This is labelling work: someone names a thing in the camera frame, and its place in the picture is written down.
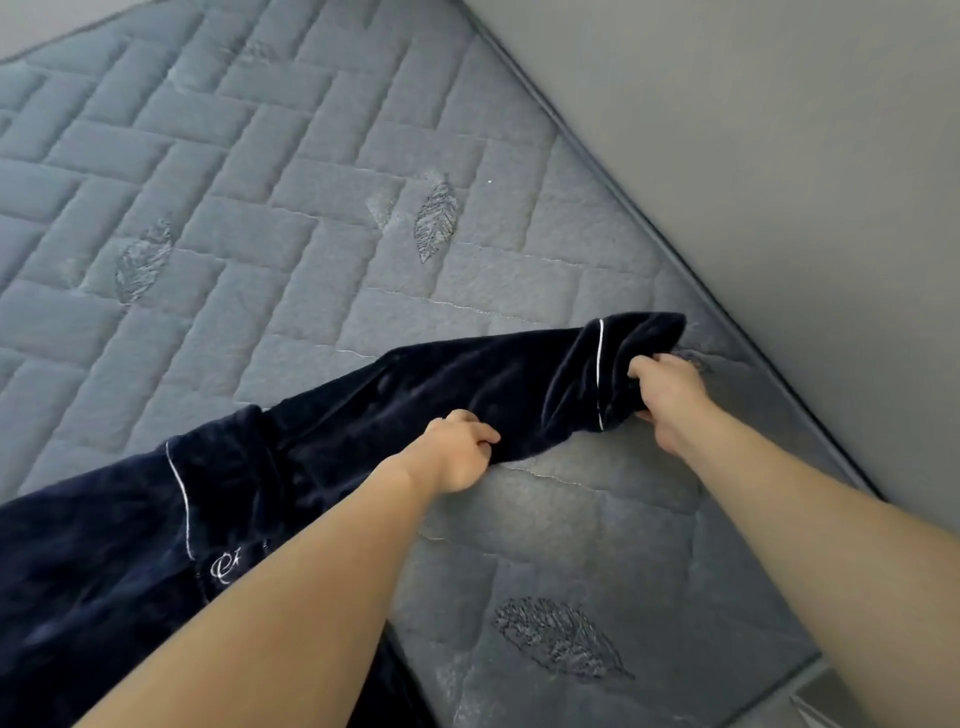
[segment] gray mattress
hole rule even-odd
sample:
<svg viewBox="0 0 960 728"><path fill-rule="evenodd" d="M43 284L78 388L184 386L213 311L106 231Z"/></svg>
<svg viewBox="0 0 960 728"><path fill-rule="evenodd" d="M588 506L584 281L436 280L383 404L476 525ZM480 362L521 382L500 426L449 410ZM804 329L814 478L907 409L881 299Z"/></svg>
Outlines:
<svg viewBox="0 0 960 728"><path fill-rule="evenodd" d="M169 0L0 66L0 286L3 497L398 345L631 309L686 313L714 395L836 470L444 0ZM815 653L640 422L420 535L394 620L445 724L715 726Z"/></svg>

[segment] white piping trim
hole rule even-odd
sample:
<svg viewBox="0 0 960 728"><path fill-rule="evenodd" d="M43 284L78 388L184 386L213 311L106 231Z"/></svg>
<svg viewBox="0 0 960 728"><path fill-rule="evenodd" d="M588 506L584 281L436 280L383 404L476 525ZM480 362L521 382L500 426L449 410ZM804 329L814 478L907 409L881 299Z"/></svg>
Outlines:
<svg viewBox="0 0 960 728"><path fill-rule="evenodd" d="M177 472L177 467L174 465L173 458L170 457L169 440L163 444L163 448L167 453L167 462L170 463L170 470L174 472L174 477L177 479L177 484L180 486L180 494L183 496L183 519L186 521L186 555L190 557L190 561L196 561L193 555L193 549L190 548L190 501L186 497L186 486L183 485L183 481L180 479L180 474Z"/></svg>
<svg viewBox="0 0 960 728"><path fill-rule="evenodd" d="M603 319L600 319L600 341L597 343L597 420L603 432L603 415L600 413L600 353L603 351Z"/></svg>

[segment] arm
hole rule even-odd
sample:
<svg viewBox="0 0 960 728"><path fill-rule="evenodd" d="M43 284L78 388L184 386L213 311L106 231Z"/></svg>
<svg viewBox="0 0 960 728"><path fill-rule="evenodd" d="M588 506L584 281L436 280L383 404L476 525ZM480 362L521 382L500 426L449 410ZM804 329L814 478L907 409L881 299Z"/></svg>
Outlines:
<svg viewBox="0 0 960 728"><path fill-rule="evenodd" d="M427 506L484 473L500 436L464 410L430 423L352 495L191 619L80 728L347 724Z"/></svg>
<svg viewBox="0 0 960 728"><path fill-rule="evenodd" d="M637 357L658 443L700 476L881 725L960 721L960 541L722 411L692 365Z"/></svg>

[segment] floor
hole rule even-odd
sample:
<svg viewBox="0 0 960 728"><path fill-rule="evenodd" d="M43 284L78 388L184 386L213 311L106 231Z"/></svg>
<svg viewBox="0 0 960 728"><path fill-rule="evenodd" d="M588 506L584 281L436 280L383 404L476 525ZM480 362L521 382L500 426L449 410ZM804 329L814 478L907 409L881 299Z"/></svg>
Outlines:
<svg viewBox="0 0 960 728"><path fill-rule="evenodd" d="M4 0L0 4L0 59L137 5L132 0Z"/></svg>

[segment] hand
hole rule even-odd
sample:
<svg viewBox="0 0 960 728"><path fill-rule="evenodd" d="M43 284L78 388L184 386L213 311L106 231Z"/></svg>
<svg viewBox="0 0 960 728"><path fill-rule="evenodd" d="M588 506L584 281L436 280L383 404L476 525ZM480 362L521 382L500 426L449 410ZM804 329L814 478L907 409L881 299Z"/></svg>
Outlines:
<svg viewBox="0 0 960 728"><path fill-rule="evenodd" d="M431 493L456 493L473 485L490 465L500 433L466 409L455 409L426 426L399 454L417 485Z"/></svg>
<svg viewBox="0 0 960 728"><path fill-rule="evenodd" d="M712 406L707 387L697 368L669 353L635 356L629 375L640 380L640 396L649 412L636 415L652 423L657 444L671 455L680 455L684 444L684 422Z"/></svg>

